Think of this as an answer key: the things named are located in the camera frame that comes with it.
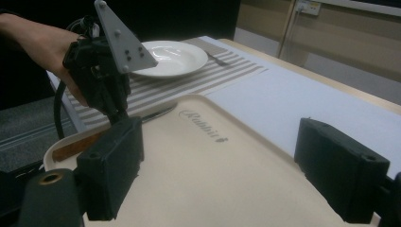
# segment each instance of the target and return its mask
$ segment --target human hand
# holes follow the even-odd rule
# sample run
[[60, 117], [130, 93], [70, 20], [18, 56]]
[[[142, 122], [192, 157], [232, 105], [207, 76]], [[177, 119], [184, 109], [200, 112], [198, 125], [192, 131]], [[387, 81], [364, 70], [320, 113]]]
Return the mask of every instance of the human hand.
[[0, 14], [0, 34], [18, 44], [43, 69], [60, 78], [77, 101], [87, 106], [78, 86], [62, 65], [70, 43], [78, 38], [77, 33], [4, 13]]

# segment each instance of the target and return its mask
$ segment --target black plastic part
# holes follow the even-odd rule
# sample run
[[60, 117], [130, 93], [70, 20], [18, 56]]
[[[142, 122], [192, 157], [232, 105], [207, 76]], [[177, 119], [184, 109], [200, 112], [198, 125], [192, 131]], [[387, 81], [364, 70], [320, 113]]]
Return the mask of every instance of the black plastic part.
[[114, 124], [77, 158], [77, 173], [87, 199], [89, 220], [111, 220], [137, 177], [144, 160], [142, 119]]
[[379, 227], [401, 227], [401, 173], [380, 187], [375, 211], [381, 216]]
[[69, 69], [89, 107], [108, 116], [112, 124], [128, 118], [130, 79], [118, 72], [105, 37], [71, 43], [63, 65]]
[[24, 197], [24, 185], [10, 173], [0, 171], [0, 223], [10, 226], [20, 213]]
[[30, 179], [32, 179], [36, 175], [44, 173], [44, 168], [41, 167], [43, 164], [44, 162], [42, 160], [36, 161], [27, 166], [12, 170], [10, 174], [14, 176], [15, 179], [23, 183], [25, 186], [30, 181]]
[[60, 81], [59, 87], [57, 87], [56, 94], [54, 95], [54, 105], [53, 105], [53, 117], [54, 125], [56, 126], [57, 135], [59, 139], [64, 138], [64, 130], [62, 129], [61, 123], [61, 104], [62, 95], [64, 95], [65, 88], [67, 86], [63, 81]]
[[83, 226], [72, 170], [51, 170], [29, 181], [18, 226]]
[[341, 131], [302, 118], [295, 162], [344, 221], [370, 223], [390, 162]]

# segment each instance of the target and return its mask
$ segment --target striped placemat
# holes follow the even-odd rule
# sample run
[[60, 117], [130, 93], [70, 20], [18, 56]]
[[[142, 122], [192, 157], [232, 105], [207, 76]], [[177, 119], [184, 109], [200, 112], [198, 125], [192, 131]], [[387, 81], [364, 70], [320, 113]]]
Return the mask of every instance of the striped placemat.
[[[198, 46], [216, 58], [227, 62], [228, 65], [217, 64], [215, 60], [209, 58], [209, 61], [200, 70], [185, 77], [153, 79], [130, 75], [131, 94], [128, 96], [127, 109], [129, 115], [141, 113], [146, 109], [178, 96], [187, 94], [207, 95], [239, 79], [244, 79], [267, 70], [265, 66], [248, 61], [232, 51], [210, 44], [199, 38], [184, 42]], [[77, 112], [79, 120], [86, 129], [91, 129], [108, 122], [107, 117], [101, 112], [81, 106], [73, 96], [68, 92], [66, 94], [72, 107]]]

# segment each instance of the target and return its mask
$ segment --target beige tray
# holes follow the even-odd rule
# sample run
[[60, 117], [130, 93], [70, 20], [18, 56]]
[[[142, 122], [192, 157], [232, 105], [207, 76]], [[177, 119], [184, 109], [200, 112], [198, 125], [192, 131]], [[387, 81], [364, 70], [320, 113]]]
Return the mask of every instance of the beige tray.
[[[350, 225], [275, 145], [202, 96], [176, 101], [172, 112], [143, 125], [145, 161], [117, 220], [86, 226]], [[75, 168], [75, 156], [54, 162], [52, 151], [101, 130], [55, 144], [45, 168]]]

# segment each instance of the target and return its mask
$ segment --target white plate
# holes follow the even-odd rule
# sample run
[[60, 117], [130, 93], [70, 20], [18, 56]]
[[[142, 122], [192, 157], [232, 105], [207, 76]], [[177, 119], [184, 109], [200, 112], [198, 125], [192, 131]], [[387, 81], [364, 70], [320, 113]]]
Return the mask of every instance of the white plate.
[[206, 53], [192, 44], [173, 41], [154, 41], [143, 43], [156, 59], [153, 68], [134, 71], [134, 74], [153, 78], [172, 78], [194, 72], [207, 63]]

